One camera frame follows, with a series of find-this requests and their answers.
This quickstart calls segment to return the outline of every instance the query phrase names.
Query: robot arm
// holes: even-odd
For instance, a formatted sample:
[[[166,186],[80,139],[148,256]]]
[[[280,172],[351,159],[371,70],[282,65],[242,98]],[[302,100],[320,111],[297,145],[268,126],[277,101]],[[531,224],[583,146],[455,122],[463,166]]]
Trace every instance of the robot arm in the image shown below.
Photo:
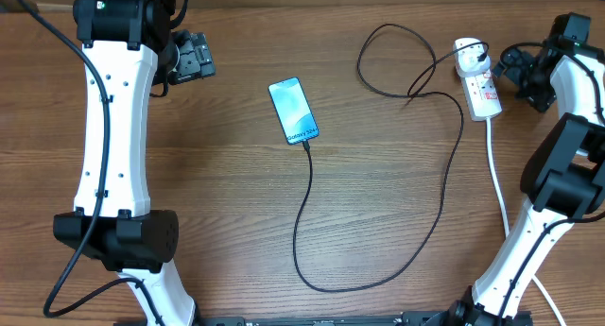
[[[151,86],[177,85],[215,73],[203,34],[170,32],[175,0],[77,0],[74,18],[83,51],[103,77],[110,99],[109,160],[103,204],[84,255],[100,260],[129,283],[156,325],[144,292],[164,325],[198,325],[199,311],[174,264],[179,222],[172,211],[150,209],[146,179],[147,107]],[[91,223],[101,172],[103,108],[86,69],[87,118],[84,165],[74,211],[58,214],[55,237],[76,249]]]
[[[600,100],[603,102],[605,99],[605,90],[603,89],[605,65],[597,59],[587,56],[576,55],[576,58],[594,72],[600,92]],[[596,96],[593,83],[579,65],[569,57],[561,57],[550,75],[550,85],[554,89],[557,98],[559,117],[562,117],[566,112],[570,112],[585,117],[593,124],[602,125],[595,111]]]
[[[447,325],[499,325],[504,321],[498,317],[503,306],[502,318],[516,325],[514,318],[531,277],[573,223],[550,231],[527,262],[506,302],[513,278],[540,235],[553,223],[592,213],[603,202],[604,155],[599,149],[605,143],[605,128],[596,102],[598,97],[602,102],[605,96],[605,67],[599,62],[602,50],[586,45],[589,24],[590,18],[574,13],[559,16],[536,58],[513,48],[503,53],[504,60],[494,69],[496,75],[501,75],[506,66],[505,75],[520,88],[517,97],[527,100],[539,112],[558,99],[561,120],[526,165],[521,190],[527,196],[511,234],[486,273],[453,305]],[[596,86],[575,60],[550,47],[571,52],[592,71]],[[574,164],[577,153],[588,156],[595,166]]]

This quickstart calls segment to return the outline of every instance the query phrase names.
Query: phone screen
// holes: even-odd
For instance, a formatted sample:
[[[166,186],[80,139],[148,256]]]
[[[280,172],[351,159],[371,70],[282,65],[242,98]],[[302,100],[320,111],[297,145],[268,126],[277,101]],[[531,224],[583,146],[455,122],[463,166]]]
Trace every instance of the phone screen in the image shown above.
[[[268,92],[289,144],[294,145],[320,135],[297,77],[269,85]]]

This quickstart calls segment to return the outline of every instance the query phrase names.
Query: black cable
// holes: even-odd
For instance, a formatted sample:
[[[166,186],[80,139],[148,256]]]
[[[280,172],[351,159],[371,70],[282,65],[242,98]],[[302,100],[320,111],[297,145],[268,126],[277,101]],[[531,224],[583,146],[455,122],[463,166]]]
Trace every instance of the black cable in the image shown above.
[[[410,86],[410,88],[407,90],[407,94],[390,94],[381,90],[376,89],[375,87],[371,86],[370,83],[368,83],[368,81],[363,78],[363,75],[361,73],[361,69],[360,69],[360,64],[361,64],[361,58],[364,54],[364,52],[366,51],[366,49],[368,48],[368,45],[370,44],[370,42],[372,41],[372,37],[373,35],[380,30],[383,27],[386,26],[394,26],[394,27],[398,27],[401,28],[409,33],[414,34],[416,37],[418,37],[418,39],[420,39],[424,45],[426,46],[426,48],[429,50],[432,58],[433,58],[433,63],[426,69],[424,70],[424,72],[422,72],[417,78],[416,80],[414,80],[414,82],[412,83],[412,85]],[[439,207],[439,211],[437,213],[437,217],[435,218],[435,222],[433,222],[433,225],[431,226],[431,229],[429,230],[428,234],[426,235],[426,237],[424,238],[423,242],[418,246],[418,248],[416,249],[416,251],[414,252],[414,254],[409,258],[409,260],[406,262],[406,264],[404,266],[402,266],[397,272],[395,272],[394,274],[390,275],[389,277],[376,282],[376,283],[369,283],[369,284],[364,284],[358,287],[351,287],[351,288],[339,288],[339,289],[326,289],[326,288],[320,288],[317,286],[314,286],[312,283],[310,283],[308,280],[305,279],[305,277],[303,276],[303,274],[301,273],[301,270],[299,268],[299,263],[298,263],[298,259],[297,259],[297,255],[296,255],[296,236],[297,236],[297,231],[298,231],[298,226],[299,226],[299,222],[301,220],[301,215],[303,214],[303,209],[304,209],[304,205],[306,204],[306,201],[309,198],[309,193],[311,192],[311,184],[313,182],[313,163],[311,161],[311,151],[310,151],[310,146],[308,144],[307,141],[302,142],[302,145],[304,146],[304,150],[307,153],[307,157],[309,159],[309,185],[307,187],[307,191],[306,194],[304,195],[304,199],[302,200],[302,204],[301,204],[301,208],[299,209],[299,213],[296,216],[296,222],[294,223],[294,232],[292,235],[292,253],[294,256],[294,267],[296,268],[296,272],[298,273],[299,277],[301,278],[302,282],[304,284],[306,284],[309,288],[316,290],[318,292],[322,292],[322,293],[344,293],[344,292],[355,292],[355,291],[360,291],[360,290],[364,290],[364,289],[369,289],[369,288],[374,288],[376,286],[379,286],[381,284],[384,283],[388,283],[391,280],[397,278],[399,275],[401,275],[401,273],[403,273],[404,271],[406,271],[406,269],[412,264],[412,262],[416,259],[416,257],[418,256],[418,254],[420,254],[420,252],[423,250],[424,246],[426,245],[426,243],[428,242],[428,239],[431,237],[433,231],[435,230],[435,228],[437,228],[437,224],[439,223],[439,220],[441,218],[441,214],[443,212],[443,204],[445,201],[445,189],[446,189],[446,184],[447,184],[447,177],[450,171],[450,167],[452,165],[452,161],[454,160],[454,155],[456,154],[456,150],[458,149],[458,145],[460,143],[460,140],[462,138],[462,132],[464,130],[464,113],[462,111],[462,107],[460,106],[460,104],[458,103],[458,101],[452,97],[451,95],[447,94],[447,93],[443,93],[443,92],[438,92],[438,91],[433,91],[433,92],[427,92],[427,93],[423,93],[420,94],[420,91],[424,88],[424,86],[426,85],[426,83],[428,82],[428,80],[433,76],[433,74],[435,73],[435,68],[437,66],[437,64],[441,61],[443,61],[444,59],[446,59],[447,57],[450,57],[452,55],[454,55],[455,53],[457,53],[459,50],[464,49],[464,48],[468,48],[471,47],[472,45],[476,45],[476,44],[485,44],[486,46],[488,46],[486,43],[484,42],[479,42],[479,43],[471,43],[465,46],[462,46],[461,48],[456,49],[453,52],[448,53],[447,55],[445,55],[444,57],[442,57],[441,59],[437,60],[436,56],[435,56],[435,52],[433,51],[432,46],[418,33],[416,33],[415,31],[405,27],[405,26],[400,26],[400,25],[396,25],[396,24],[383,24],[381,26],[379,26],[377,29],[374,30],[374,32],[372,32],[372,34],[370,34],[370,36],[368,37],[368,39],[366,40],[366,42],[363,44],[363,47],[361,48],[361,51],[359,52],[359,58],[357,59],[357,74],[359,75],[359,78],[361,79],[361,81],[372,91],[384,95],[384,96],[389,96],[389,97],[396,97],[396,98],[409,98],[410,100],[413,99],[414,97],[425,97],[431,94],[440,94],[440,95],[444,95],[448,98],[450,98],[458,107],[458,111],[460,113],[460,130],[458,133],[458,138],[456,139],[456,142],[454,143],[454,147],[452,149],[452,153],[450,154],[450,158],[447,162],[447,166],[445,167],[445,173],[443,174],[443,182],[441,185],[441,200],[440,200],[440,207]],[[429,69],[432,69],[431,74],[428,76],[428,79],[421,85],[420,89],[418,91],[416,91],[415,93],[412,93],[411,90],[414,87],[414,85],[419,81],[419,79],[426,73],[428,72]]]
[[[74,269],[74,266],[76,265],[76,262],[78,261],[79,256],[84,251],[84,247],[86,247],[86,244],[88,244],[88,241],[90,240],[90,238],[93,234],[93,231],[95,229],[96,221],[98,220],[98,217],[101,212],[103,198],[105,197],[107,163],[108,163],[109,152],[110,152],[110,107],[109,107],[110,100],[107,96],[107,91],[105,89],[105,84],[103,83],[103,79],[101,78],[100,74],[97,72],[93,63],[88,59],[88,57],[86,57],[86,55],[74,43],[72,43],[67,37],[65,37],[65,35],[63,35],[58,29],[56,29],[54,26],[52,26],[52,24],[47,22],[40,14],[38,14],[32,7],[30,7],[26,3],[25,0],[17,0],[17,2],[19,2],[21,7],[23,7],[29,13],[29,15],[31,15],[42,26],[44,26],[46,29],[48,29],[53,35],[55,35],[55,37],[57,37],[59,40],[61,40],[63,43],[65,43],[65,45],[67,45],[67,47],[69,47],[69,49],[71,49],[74,53],[76,53],[76,55],[84,62],[84,64],[88,68],[88,70],[91,72],[91,75],[93,75],[93,78],[95,79],[96,85],[98,86],[100,96],[101,96],[101,104],[103,106],[103,148],[102,148],[102,155],[101,155],[101,167],[100,167],[100,173],[99,173],[99,179],[98,179],[98,187],[97,187],[97,191],[96,191],[96,202],[95,202],[95,208],[93,210],[91,222],[90,222],[88,229],[84,233],[84,237],[82,237],[82,242],[79,244],[78,248],[74,252],[74,255],[72,255],[71,259],[67,263],[67,266],[65,267],[65,269],[59,276],[59,279],[55,283],[55,286],[48,294],[48,298],[46,298],[46,302],[44,303],[44,307],[43,307],[43,313],[44,313],[45,317],[58,317],[58,316],[64,315],[65,313],[73,311],[74,309],[78,308],[81,304],[92,299],[95,295],[103,292],[104,290],[106,290],[116,284],[122,283],[122,282],[116,283],[117,281],[108,283],[105,286],[103,286],[103,287],[106,287],[105,289],[101,289],[103,287],[99,288],[99,289],[101,289],[100,291],[99,291],[99,289],[97,289],[95,291],[96,294],[95,294],[95,292],[93,292],[93,293],[87,295],[86,297],[84,297],[83,299],[77,301],[76,303],[74,303],[68,307],[65,307],[57,312],[50,311],[50,307],[51,307],[53,301],[59,294],[61,287],[67,280],[67,277],[71,273],[72,269]],[[135,278],[128,278],[126,281],[123,281],[123,282],[137,283],[137,285],[139,285],[139,287],[144,287],[143,282],[138,279],[135,279]],[[147,298],[149,308],[151,309],[152,312],[154,312],[153,315],[156,318],[156,322],[159,320],[160,325],[164,325],[164,323],[162,322],[162,318],[158,315],[157,310],[155,309],[155,306],[153,305],[151,296],[148,294],[148,292],[145,294],[145,296]]]
[[[498,319],[500,320],[500,324],[501,325],[503,323],[504,312],[506,311],[507,305],[509,304],[510,297],[512,296],[512,291],[517,286],[517,283],[519,282],[519,279],[521,278],[521,275],[523,275],[523,272],[525,271],[525,269],[527,267],[527,264],[531,260],[531,257],[538,250],[538,247],[540,246],[540,244],[542,243],[542,241],[544,241],[544,239],[546,238],[546,236],[549,235],[550,232],[553,229],[555,229],[555,227],[560,226],[561,224],[565,224],[565,223],[593,223],[593,222],[597,222],[598,220],[601,220],[603,218],[605,218],[605,212],[603,212],[601,214],[598,214],[596,216],[593,216],[593,217],[588,217],[588,218],[567,218],[567,219],[564,219],[564,220],[560,220],[560,221],[554,222],[554,223],[550,224],[548,227],[544,228],[544,230],[540,234],[540,237],[538,237],[538,240],[536,240],[536,242],[533,244],[533,247],[531,247],[531,250],[527,254],[525,260],[523,261],[523,263],[519,267],[519,270],[517,270],[517,273],[515,274],[514,279],[512,279],[512,281],[510,282],[509,290],[507,291],[506,296],[504,296],[504,301],[502,302],[502,306],[500,307],[500,312],[498,313]]]
[[[162,83],[162,93],[161,94],[149,94],[149,96],[154,97],[154,98],[162,98],[168,95],[168,78],[164,79],[164,82]]]
[[[181,7],[181,11],[179,12],[179,15],[177,15],[176,18],[174,18],[170,21],[170,29],[175,29],[181,25],[182,20],[185,18],[185,13],[187,12],[187,3],[188,2],[189,2],[189,0],[182,1],[182,7]]]
[[[534,43],[534,42],[516,43],[516,44],[513,44],[513,45],[505,48],[504,51],[502,51],[502,54],[500,54],[500,62],[503,65],[505,65],[507,68],[513,67],[512,65],[509,65],[508,63],[506,63],[504,61],[504,58],[511,51],[511,49],[514,49],[514,48],[517,48],[517,47],[526,47],[526,46],[548,48],[550,50],[553,50],[555,52],[558,52],[558,53],[561,53],[561,54],[567,56],[567,58],[569,58],[577,66],[579,66],[579,68],[581,68],[582,71],[584,71],[586,73],[586,75],[588,76],[588,78],[593,83],[593,88],[595,89],[595,109],[596,109],[596,116],[598,117],[598,120],[601,122],[601,124],[605,125],[605,117],[603,116],[603,107],[601,106],[601,95],[600,95],[600,90],[598,89],[598,82],[596,82],[595,73],[591,69],[589,69],[583,62],[581,62],[578,58],[576,58],[576,56],[571,51],[565,51],[565,50],[562,50],[562,49],[560,49],[558,47],[551,46],[551,45],[546,44],[546,43]]]

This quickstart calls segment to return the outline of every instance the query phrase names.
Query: white power strip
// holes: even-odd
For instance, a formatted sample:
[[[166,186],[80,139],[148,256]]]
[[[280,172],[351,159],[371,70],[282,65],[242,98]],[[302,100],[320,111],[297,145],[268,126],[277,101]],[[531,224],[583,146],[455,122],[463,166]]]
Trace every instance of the white power strip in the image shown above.
[[[454,49],[470,43],[479,43],[479,40],[475,38],[458,39],[454,42]],[[484,121],[502,112],[490,71],[490,58],[488,57],[482,62],[477,61],[477,57],[483,52],[485,52],[483,45],[478,44],[456,54],[456,70],[462,80],[466,102],[474,121]]]

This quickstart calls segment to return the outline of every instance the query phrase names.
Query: wood grain surface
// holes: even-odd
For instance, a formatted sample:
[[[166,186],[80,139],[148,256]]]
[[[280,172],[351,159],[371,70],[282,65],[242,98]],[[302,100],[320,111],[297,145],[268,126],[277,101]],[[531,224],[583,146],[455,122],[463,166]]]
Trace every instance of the wood grain surface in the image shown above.
[[[593,17],[590,42],[605,46],[605,7],[598,2],[188,12],[183,27],[206,33],[217,74],[151,98],[147,181],[152,207],[179,214],[176,263],[202,314],[352,316],[447,308],[487,269],[504,239],[485,125],[470,119],[454,61],[441,64],[426,88],[452,94],[465,113],[441,222],[403,275],[356,293],[317,293],[294,271],[292,227],[308,164],[301,146],[285,143],[267,86],[299,77],[321,130],[311,142],[315,180],[300,226],[302,272],[323,287],[370,283],[396,271],[433,223],[459,115],[444,97],[404,107],[364,88],[354,65],[368,34],[386,22],[409,26],[437,55],[457,38],[478,37],[496,59],[512,43],[543,39],[555,16],[571,10]],[[71,14],[47,17],[75,39]],[[0,324],[111,325],[140,318],[127,287],[61,319],[42,316],[72,254],[54,239],[52,216],[70,211],[78,188],[84,72],[30,17],[0,15],[0,26]],[[363,70],[376,86],[404,92],[428,63],[420,42],[388,29],[367,51]],[[498,87],[504,112],[493,121],[494,152],[514,220],[523,167],[557,114],[514,101],[505,80]],[[605,318],[603,232],[605,223],[577,226],[538,273],[569,325],[601,325]],[[83,258],[54,307],[114,277]],[[536,325],[555,324],[533,284],[521,305]]]

